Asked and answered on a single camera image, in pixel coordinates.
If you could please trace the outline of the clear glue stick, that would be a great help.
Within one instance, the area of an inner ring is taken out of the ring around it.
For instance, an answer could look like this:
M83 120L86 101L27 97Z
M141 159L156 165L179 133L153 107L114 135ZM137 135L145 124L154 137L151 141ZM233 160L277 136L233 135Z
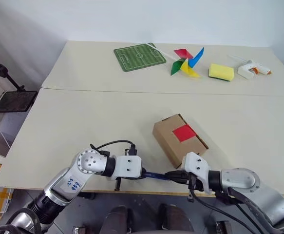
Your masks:
M246 59L243 59L241 57L238 57L238 56L234 56L234 55L228 55L230 58L234 59L234 60L237 60L237 61L240 61L242 63L247 63L247 60Z

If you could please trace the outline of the white glue gun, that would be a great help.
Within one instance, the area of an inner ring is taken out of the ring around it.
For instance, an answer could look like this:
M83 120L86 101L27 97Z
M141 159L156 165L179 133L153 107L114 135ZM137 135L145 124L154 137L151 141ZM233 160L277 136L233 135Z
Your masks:
M261 65L260 63L254 62L253 60L248 60L244 65L240 66L237 69L237 73L246 78L251 79L254 75L263 74L263 75L271 75L271 70Z

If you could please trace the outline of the red tape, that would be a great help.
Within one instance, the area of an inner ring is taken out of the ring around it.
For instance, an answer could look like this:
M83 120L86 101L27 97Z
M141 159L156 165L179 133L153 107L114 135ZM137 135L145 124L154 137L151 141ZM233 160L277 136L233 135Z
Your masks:
M174 129L172 132L179 140L179 142L186 141L188 139L196 137L197 135L196 132L188 124L182 125Z

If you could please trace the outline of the green soccer field mat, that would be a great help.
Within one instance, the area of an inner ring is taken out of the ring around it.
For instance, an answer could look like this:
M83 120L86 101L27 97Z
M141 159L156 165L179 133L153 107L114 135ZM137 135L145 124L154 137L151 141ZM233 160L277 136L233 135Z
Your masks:
M131 72L166 63L164 56L155 48L153 43L144 43L114 49L114 54L122 70Z

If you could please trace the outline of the black square tray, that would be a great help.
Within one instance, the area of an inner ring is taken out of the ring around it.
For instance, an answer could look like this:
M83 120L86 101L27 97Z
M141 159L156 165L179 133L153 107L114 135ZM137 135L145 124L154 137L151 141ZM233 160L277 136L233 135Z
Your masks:
M37 95L37 91L8 91L0 100L0 113L27 112Z

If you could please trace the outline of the blue pen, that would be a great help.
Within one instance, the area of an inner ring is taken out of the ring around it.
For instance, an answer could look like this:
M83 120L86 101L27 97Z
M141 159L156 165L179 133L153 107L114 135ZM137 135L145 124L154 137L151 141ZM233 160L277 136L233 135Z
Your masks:
M169 180L165 174L153 173L153 172L146 172L147 178L154 178L159 180Z

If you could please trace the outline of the dark rounded shape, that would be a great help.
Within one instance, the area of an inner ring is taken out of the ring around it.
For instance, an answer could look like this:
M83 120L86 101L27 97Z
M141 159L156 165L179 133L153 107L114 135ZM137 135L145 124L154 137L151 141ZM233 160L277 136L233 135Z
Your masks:
M99 234L130 234L131 232L129 209L118 206L107 214Z
M194 232L192 223L186 213L175 205L160 204L157 213L159 230Z

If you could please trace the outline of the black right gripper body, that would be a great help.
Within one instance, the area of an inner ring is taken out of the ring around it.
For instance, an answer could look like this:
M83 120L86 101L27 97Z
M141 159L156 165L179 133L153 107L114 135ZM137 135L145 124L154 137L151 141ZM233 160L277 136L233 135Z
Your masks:
M196 175L193 173L187 173L188 177L188 189L191 193L194 193L194 191L203 192L203 183L198 179Z

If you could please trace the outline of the colourful paper pinwheel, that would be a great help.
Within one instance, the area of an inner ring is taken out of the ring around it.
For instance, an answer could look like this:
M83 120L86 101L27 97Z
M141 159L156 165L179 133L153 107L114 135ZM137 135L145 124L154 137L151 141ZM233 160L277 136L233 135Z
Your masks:
M169 54L159 50L155 46L151 45L150 43L147 43L148 46L150 46L152 49L160 52L161 54L169 57L174 62L171 67L170 75L174 75L178 71L182 71L183 73L187 74L189 77L192 78L200 78L201 76L194 71L194 66L198 63L198 61L201 59L204 53L204 47L196 54L196 56L193 56L187 49L177 49L174 50L174 52L178 55L179 59L175 59L174 57L170 56Z

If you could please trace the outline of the brown cardboard box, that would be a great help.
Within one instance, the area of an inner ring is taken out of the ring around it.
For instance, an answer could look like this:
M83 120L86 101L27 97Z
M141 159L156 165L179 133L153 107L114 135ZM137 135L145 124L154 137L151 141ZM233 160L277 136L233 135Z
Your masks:
M207 144L198 134L196 137L179 142L172 131L185 124L188 123L184 120L182 115L175 114L155 123L153 126L153 136L174 168L178 168L181 165L183 157L187 153L194 152L201 156L208 149Z

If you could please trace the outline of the yellow sponge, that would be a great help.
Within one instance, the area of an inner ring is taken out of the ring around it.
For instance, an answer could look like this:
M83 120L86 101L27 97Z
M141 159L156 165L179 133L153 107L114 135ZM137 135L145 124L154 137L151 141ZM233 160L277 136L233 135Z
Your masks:
M210 78L232 81L234 79L234 69L232 67L212 63L209 66L208 76Z

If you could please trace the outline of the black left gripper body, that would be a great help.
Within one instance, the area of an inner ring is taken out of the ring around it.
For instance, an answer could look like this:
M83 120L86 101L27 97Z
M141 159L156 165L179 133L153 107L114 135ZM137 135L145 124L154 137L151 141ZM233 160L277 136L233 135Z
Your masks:
M134 177L117 177L116 180L115 180L115 191L120 191L120 186L121 186L121 180L122 179L127 179L127 180L140 180L140 179L143 179L143 177L137 177L137 178L134 178Z

